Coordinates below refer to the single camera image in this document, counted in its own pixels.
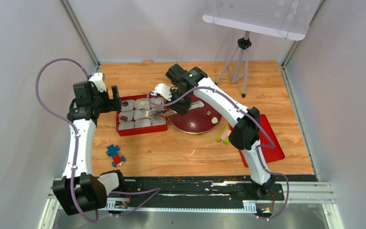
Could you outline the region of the red chocolate box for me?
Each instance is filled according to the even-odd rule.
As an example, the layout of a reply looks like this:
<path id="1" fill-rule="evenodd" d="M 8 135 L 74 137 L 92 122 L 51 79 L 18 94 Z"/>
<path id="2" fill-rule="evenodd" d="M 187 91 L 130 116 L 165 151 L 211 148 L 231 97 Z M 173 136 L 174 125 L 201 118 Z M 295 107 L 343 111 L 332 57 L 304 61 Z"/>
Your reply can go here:
<path id="1" fill-rule="evenodd" d="M 168 121 L 165 120 L 163 125 L 152 125 L 152 122 L 139 121 L 139 125 L 135 127 L 136 121 L 131 120 L 132 124 L 128 123 L 127 126 L 131 128 L 121 128 L 120 111 L 116 114 L 116 131 L 119 136 L 131 136 L 131 135 L 142 135 L 149 133 L 164 132 L 168 130 Z"/>

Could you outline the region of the metal tongs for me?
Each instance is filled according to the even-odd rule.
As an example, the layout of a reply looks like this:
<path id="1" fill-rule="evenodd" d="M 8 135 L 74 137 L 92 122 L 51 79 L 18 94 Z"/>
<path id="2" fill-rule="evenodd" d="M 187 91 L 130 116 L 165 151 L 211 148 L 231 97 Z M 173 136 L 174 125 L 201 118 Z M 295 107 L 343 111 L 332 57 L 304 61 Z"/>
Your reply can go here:
<path id="1" fill-rule="evenodd" d="M 202 101 L 192 102 L 191 103 L 191 106 L 188 108 L 187 112 L 186 113 L 182 113 L 182 114 L 183 115 L 184 114 L 187 114 L 191 110 L 194 110 L 194 109 L 197 109 L 197 108 L 202 108 L 202 107 L 204 107 L 204 103 Z M 173 110 L 171 108 L 164 107 L 164 109 L 166 110 L 166 112 L 164 113 L 164 117 L 170 116 L 170 115 L 174 115 L 174 114 L 178 114 L 177 111 L 175 111 L 175 110 Z"/>

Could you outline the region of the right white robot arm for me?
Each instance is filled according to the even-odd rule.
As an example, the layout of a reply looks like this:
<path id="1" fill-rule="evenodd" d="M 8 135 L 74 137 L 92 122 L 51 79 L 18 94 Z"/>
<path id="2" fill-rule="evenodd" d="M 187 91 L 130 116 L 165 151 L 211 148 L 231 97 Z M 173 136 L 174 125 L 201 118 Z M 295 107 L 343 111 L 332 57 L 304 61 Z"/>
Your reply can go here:
<path id="1" fill-rule="evenodd" d="M 260 124 L 259 110 L 235 101 L 198 67 L 187 71 L 174 64 L 165 75 L 174 86 L 166 97 L 167 107 L 184 116 L 189 113 L 192 96 L 196 96 L 221 114 L 232 127 L 229 142 L 242 152 L 250 169 L 254 195 L 259 199 L 271 195 L 275 180 L 260 153 L 260 133 L 266 132 Z"/>

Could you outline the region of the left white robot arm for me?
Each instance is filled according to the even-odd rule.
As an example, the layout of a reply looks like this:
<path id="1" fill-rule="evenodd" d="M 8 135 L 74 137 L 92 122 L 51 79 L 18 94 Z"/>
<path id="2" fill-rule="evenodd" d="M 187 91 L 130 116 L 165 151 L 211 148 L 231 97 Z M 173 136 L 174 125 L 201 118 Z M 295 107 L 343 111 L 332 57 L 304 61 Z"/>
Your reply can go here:
<path id="1" fill-rule="evenodd" d="M 122 197 L 127 191 L 123 174 L 111 170 L 100 175 L 92 172 L 92 147 L 101 113 L 120 111 L 121 100 L 116 85 L 111 87 L 113 98 L 97 83 L 75 83 L 72 100 L 65 120 L 70 125 L 71 142 L 68 162 L 62 178 L 52 184 L 52 190 L 68 216 L 99 210 L 112 193 Z"/>

